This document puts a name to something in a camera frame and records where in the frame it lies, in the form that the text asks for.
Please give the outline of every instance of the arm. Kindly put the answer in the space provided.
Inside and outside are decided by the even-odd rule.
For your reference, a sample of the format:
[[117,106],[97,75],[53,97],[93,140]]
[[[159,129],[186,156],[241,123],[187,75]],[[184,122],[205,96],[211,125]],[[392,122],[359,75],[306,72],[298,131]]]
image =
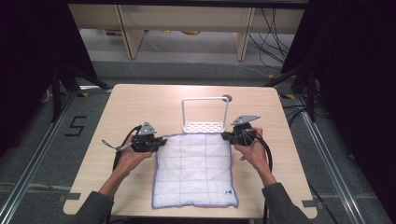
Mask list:
[[131,147],[125,148],[120,156],[116,169],[98,192],[93,191],[75,216],[67,223],[96,224],[105,220],[113,206],[112,198],[122,181],[144,159],[151,157],[151,152],[134,152]]
[[[262,136],[261,128],[254,130]],[[264,189],[268,209],[270,210],[270,223],[310,223],[306,215],[295,206],[281,183],[277,183],[268,166],[267,156],[263,145],[255,139],[248,147],[235,145],[234,148],[242,153],[240,161],[248,161],[259,174]]]

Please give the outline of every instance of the wooden table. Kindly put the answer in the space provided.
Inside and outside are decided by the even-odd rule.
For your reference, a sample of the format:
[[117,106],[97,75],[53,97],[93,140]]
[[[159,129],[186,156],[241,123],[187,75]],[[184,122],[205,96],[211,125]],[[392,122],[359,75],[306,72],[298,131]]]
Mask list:
[[[294,145],[277,92],[272,88],[171,86],[171,85],[117,85],[107,102],[105,111],[93,135],[81,164],[72,193],[80,193],[79,200],[67,200],[66,214],[75,214],[93,190],[99,190],[110,176],[115,150],[105,146],[102,139],[120,145],[133,127],[150,122],[157,130],[155,136],[183,133],[181,101],[187,97],[213,97],[229,94],[226,131],[239,115],[260,115],[251,121],[262,127],[263,138],[270,146],[274,159],[274,175],[281,182],[294,204],[313,218],[316,207],[303,207],[302,201],[312,201],[303,167]],[[186,104],[186,120],[222,121],[223,102],[206,101],[200,105]],[[155,156],[143,161],[122,182],[112,210],[113,215],[132,217],[223,217],[262,218],[264,198],[262,182],[241,154],[233,150],[233,185],[239,199],[237,208],[182,208],[152,209],[151,194],[155,171]]]

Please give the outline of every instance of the white cloth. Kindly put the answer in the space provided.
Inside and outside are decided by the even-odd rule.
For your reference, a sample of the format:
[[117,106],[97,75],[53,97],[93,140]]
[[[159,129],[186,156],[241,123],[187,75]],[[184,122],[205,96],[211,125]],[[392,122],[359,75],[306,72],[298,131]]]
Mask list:
[[156,152],[152,207],[238,206],[233,189],[231,146],[219,133],[165,136]]

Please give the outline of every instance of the metal frame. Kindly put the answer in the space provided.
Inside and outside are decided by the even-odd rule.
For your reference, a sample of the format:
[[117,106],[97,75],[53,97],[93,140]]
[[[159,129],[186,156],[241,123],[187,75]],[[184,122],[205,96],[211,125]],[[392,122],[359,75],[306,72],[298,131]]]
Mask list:
[[41,162],[44,160],[47,152],[50,148],[50,144],[55,137],[55,134],[58,132],[59,127],[62,124],[64,119],[64,115],[76,98],[76,92],[69,92],[66,96],[64,101],[64,109],[58,116],[58,118],[53,121],[46,134],[44,135],[43,139],[40,142],[35,154],[33,155],[32,159],[30,159],[29,164],[26,166],[22,176],[18,180],[18,183],[15,185],[14,189],[8,195],[6,202],[2,205],[0,211],[0,221],[1,224],[7,224],[10,222],[14,213],[16,212],[26,190],[29,188],[29,184],[32,181],[33,177],[35,176],[36,171],[38,170]]
[[[304,99],[301,95],[296,95],[296,100],[298,105],[304,105]],[[337,190],[338,195],[340,196],[341,202],[343,203],[346,212],[351,220],[351,223],[362,224],[366,223],[364,217],[362,216],[361,210],[358,207],[355,199],[352,196],[352,193],[347,186],[347,183],[338,169],[337,164],[335,164],[334,159],[332,158],[332,153],[327,148],[326,143],[324,142],[320,131],[318,130],[318,126],[315,122],[309,118],[308,113],[302,112],[306,127],[311,133],[312,138],[314,139],[315,145],[317,146],[318,153],[320,157],[323,159],[323,163],[329,173],[330,178],[332,179],[333,185]]]
[[[222,100],[226,102],[224,110],[223,122],[206,122],[206,121],[186,121],[186,114],[184,109],[184,103],[186,101],[200,101],[200,100]],[[224,124],[227,118],[228,104],[230,100],[225,96],[220,97],[194,97],[194,98],[184,98],[181,101],[181,111],[183,115],[183,130],[185,133],[222,133],[224,132]]]

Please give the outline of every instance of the wire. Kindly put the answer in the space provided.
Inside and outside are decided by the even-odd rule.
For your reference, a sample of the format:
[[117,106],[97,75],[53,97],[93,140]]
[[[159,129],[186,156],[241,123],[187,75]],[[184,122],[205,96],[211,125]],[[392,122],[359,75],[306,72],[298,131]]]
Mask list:
[[260,52],[259,52],[259,57],[260,57],[260,61],[262,62],[262,64],[264,64],[266,67],[274,68],[274,69],[279,70],[279,71],[281,70],[280,68],[276,68],[276,67],[270,66],[270,65],[268,65],[268,64],[266,64],[265,62],[262,61],[262,50],[260,50]]
[[[136,131],[137,129],[139,129],[139,127],[141,127],[141,126],[139,125],[139,126],[134,127],[134,128],[125,136],[125,138],[124,138],[124,140],[122,141],[122,144],[121,144],[122,146],[125,146],[125,143],[126,143],[126,141],[128,140],[129,136],[131,136],[131,134],[132,134],[134,131]],[[116,152],[116,156],[114,157],[113,171],[116,169],[116,167],[117,167],[117,165],[118,165],[118,163],[119,163],[120,156],[121,156],[121,151],[117,151],[117,152]],[[110,218],[111,218],[111,209],[110,209],[110,211],[109,211],[108,214],[107,214],[107,217],[106,217],[106,224],[110,223]]]
[[318,199],[320,200],[320,202],[323,204],[323,207],[326,209],[326,211],[329,213],[330,217],[332,218],[332,221],[335,224],[338,224],[337,219],[335,218],[335,216],[332,214],[332,211],[329,209],[329,207],[326,205],[326,203],[321,199],[320,195],[317,193],[317,191],[312,187],[312,185],[308,182],[308,186],[309,188],[312,189],[312,191],[314,191],[314,193],[317,195]]
[[[292,108],[292,107],[302,107],[302,106],[308,106],[308,105],[284,105],[282,106],[282,108],[286,109],[286,108]],[[321,103],[314,103],[315,107],[322,107],[324,105],[322,105]]]
[[[262,146],[264,147],[266,153],[267,153],[267,158],[268,158],[268,166],[270,168],[270,171],[272,172],[273,170],[273,158],[272,158],[272,153],[271,153],[271,149],[268,147],[267,143],[264,141],[264,139],[262,138],[262,136],[259,133],[256,133],[256,137],[259,142],[262,144]],[[268,216],[268,207],[267,207],[267,203],[264,203],[264,210],[263,210],[263,214],[262,214],[262,223],[266,224],[267,223],[267,216]]]
[[295,113],[295,114],[291,117],[291,119],[289,119],[289,121],[288,121],[289,127],[290,127],[291,124],[293,123],[294,119],[295,119],[299,114],[301,114],[301,112],[305,111],[306,109],[307,109],[307,106],[304,107],[304,108],[301,108],[301,109],[298,109],[298,110],[295,110],[295,111],[292,112],[292,113],[295,113],[295,112],[297,112],[297,113]]
[[288,115],[286,115],[286,118],[287,118],[288,116],[290,116],[290,115],[296,113],[297,111],[300,111],[300,110],[301,110],[301,108],[291,111]]
[[268,51],[267,49],[264,49],[262,46],[264,43],[262,43],[261,45],[259,45],[256,40],[253,38],[253,36],[249,35],[250,39],[253,41],[253,43],[256,45],[256,47],[264,52],[265,54],[267,54],[268,56],[270,56],[271,58],[277,60],[279,63],[283,63],[284,61],[282,59],[279,59],[278,57],[275,56],[275,54],[271,53],[270,51]]
[[[265,16],[265,13],[264,13],[263,8],[261,8],[261,10],[262,10],[262,16],[264,17],[265,22],[267,23],[267,26],[268,26],[268,34],[267,34],[267,37],[265,37],[265,39],[264,39],[263,41],[264,41],[264,43],[266,43],[268,46],[270,46],[270,47],[272,47],[272,48],[274,48],[274,49],[278,49],[279,52],[280,52],[280,54],[282,55],[283,60],[285,60],[285,59],[286,59],[286,55],[285,55],[285,52],[286,52],[286,51],[283,50],[282,47],[281,47],[280,45],[283,45],[283,47],[285,47],[286,49],[289,49],[289,47],[287,47],[287,46],[279,39],[279,37],[277,36],[277,29],[276,29],[276,9],[275,9],[275,8],[272,9],[272,12],[273,12],[273,19],[272,19],[271,25],[270,25],[269,21],[267,20],[267,17]],[[272,45],[270,45],[270,44],[268,44],[268,43],[266,42],[266,39],[268,38],[269,34],[271,34],[272,37],[273,37],[273,39],[275,40],[275,42],[276,42],[276,44],[277,44],[277,48],[274,47],[274,46],[272,46]]]

